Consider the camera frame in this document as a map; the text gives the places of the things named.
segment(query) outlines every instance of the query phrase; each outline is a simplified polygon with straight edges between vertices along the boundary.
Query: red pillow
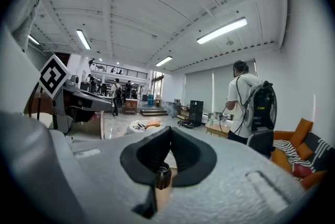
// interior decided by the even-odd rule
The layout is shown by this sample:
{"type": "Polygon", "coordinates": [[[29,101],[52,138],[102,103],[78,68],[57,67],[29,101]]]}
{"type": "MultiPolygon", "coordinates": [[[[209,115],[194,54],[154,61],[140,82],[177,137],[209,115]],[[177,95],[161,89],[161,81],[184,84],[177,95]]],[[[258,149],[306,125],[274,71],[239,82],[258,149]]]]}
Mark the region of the red pillow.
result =
{"type": "Polygon", "coordinates": [[[294,163],[292,165],[292,174],[297,177],[304,178],[312,173],[312,169],[301,164],[294,163]]]}

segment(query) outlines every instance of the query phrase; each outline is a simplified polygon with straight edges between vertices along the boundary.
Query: ceiling light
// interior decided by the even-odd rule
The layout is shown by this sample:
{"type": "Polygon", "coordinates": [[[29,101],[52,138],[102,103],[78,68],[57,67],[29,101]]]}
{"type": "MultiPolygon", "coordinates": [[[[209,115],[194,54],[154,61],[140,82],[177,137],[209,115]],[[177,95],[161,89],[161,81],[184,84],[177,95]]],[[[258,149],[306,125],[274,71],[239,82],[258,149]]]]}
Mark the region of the ceiling light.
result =
{"type": "Polygon", "coordinates": [[[88,44],[88,42],[87,42],[87,40],[86,40],[86,38],[85,38],[85,35],[84,35],[83,31],[82,31],[81,29],[78,29],[78,30],[77,30],[77,34],[78,34],[79,38],[81,39],[81,41],[82,41],[84,47],[85,47],[87,50],[90,50],[91,47],[90,47],[90,45],[88,44]]]}
{"type": "Polygon", "coordinates": [[[200,44],[203,44],[211,39],[214,39],[222,34],[225,34],[227,32],[230,32],[232,30],[238,29],[240,27],[245,26],[246,24],[248,24],[247,20],[245,17],[239,18],[229,24],[226,24],[218,29],[215,29],[213,31],[211,31],[208,34],[205,34],[203,36],[201,36],[200,38],[197,39],[197,42],[200,44]]]}
{"type": "Polygon", "coordinates": [[[158,63],[156,64],[156,66],[159,67],[159,66],[161,66],[161,65],[163,65],[163,64],[165,64],[165,63],[167,63],[167,61],[170,61],[171,59],[172,59],[172,57],[166,57],[166,58],[163,59],[161,62],[158,62],[158,63]]]}
{"type": "Polygon", "coordinates": [[[38,41],[36,41],[32,36],[28,36],[30,40],[32,40],[35,44],[40,45],[40,43],[38,41]]]}

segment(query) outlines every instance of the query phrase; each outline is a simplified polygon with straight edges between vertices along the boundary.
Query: railing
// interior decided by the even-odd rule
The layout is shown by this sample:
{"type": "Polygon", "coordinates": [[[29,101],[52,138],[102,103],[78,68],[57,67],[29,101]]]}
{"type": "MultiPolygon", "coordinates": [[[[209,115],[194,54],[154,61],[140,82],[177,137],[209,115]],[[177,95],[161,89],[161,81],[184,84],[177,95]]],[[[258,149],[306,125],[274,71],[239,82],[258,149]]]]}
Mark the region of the railing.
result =
{"type": "Polygon", "coordinates": [[[145,72],[140,72],[140,71],[133,71],[129,69],[124,69],[120,67],[115,67],[111,65],[105,65],[105,64],[99,64],[93,62],[90,66],[91,71],[103,71],[111,74],[120,74],[120,75],[125,75],[125,76],[132,76],[136,78],[142,78],[146,79],[148,77],[148,74],[145,72]]]}

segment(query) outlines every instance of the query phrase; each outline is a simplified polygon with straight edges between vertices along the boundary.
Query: striped blanket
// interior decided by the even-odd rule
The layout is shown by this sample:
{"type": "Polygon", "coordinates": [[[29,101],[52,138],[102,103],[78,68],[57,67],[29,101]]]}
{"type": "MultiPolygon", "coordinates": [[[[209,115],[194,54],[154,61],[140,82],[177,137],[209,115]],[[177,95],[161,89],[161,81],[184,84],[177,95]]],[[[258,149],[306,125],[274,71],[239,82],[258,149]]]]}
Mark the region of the striped blanket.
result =
{"type": "Polygon", "coordinates": [[[273,146],[285,153],[287,156],[287,160],[290,165],[293,165],[294,163],[300,164],[302,166],[306,166],[311,168],[312,173],[314,173],[316,170],[313,167],[313,164],[309,161],[303,161],[301,160],[299,154],[297,153],[297,150],[295,147],[287,140],[274,140],[273,146]]]}

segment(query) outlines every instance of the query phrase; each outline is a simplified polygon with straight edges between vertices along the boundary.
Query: black speaker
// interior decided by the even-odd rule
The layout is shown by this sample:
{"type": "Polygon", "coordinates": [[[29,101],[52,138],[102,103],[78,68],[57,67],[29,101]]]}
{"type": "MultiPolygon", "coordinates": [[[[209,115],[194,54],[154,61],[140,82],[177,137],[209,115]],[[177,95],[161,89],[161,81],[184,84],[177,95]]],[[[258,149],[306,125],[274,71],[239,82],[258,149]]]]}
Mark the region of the black speaker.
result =
{"type": "Polygon", "coordinates": [[[189,121],[195,126],[201,125],[203,118],[204,102],[198,100],[191,100],[189,105],[189,121]]]}

